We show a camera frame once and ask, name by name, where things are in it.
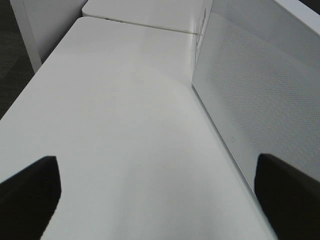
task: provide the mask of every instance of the floor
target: floor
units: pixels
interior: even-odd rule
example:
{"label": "floor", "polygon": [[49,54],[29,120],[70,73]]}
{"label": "floor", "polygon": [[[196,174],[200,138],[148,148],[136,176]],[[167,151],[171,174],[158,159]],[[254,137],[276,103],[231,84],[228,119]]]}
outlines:
{"label": "floor", "polygon": [[10,0],[0,0],[0,119],[33,75]]}

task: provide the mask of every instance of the white table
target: white table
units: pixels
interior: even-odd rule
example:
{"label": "white table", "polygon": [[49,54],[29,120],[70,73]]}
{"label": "white table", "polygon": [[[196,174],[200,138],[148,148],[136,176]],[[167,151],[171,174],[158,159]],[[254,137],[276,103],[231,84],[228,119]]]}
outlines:
{"label": "white table", "polygon": [[208,0],[88,0],[82,9],[82,14],[195,34],[203,1],[208,2]]}
{"label": "white table", "polygon": [[0,181],[57,156],[42,239],[274,239],[192,89],[191,38],[80,18],[2,118]]}

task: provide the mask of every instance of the white divider panel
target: white divider panel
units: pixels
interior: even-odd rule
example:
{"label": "white divider panel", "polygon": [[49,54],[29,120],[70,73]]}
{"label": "white divider panel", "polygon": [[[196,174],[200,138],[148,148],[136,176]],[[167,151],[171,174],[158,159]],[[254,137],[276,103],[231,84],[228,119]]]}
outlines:
{"label": "white divider panel", "polygon": [[193,85],[252,188],[260,153],[320,180],[319,76],[306,23],[273,0],[214,1]]}

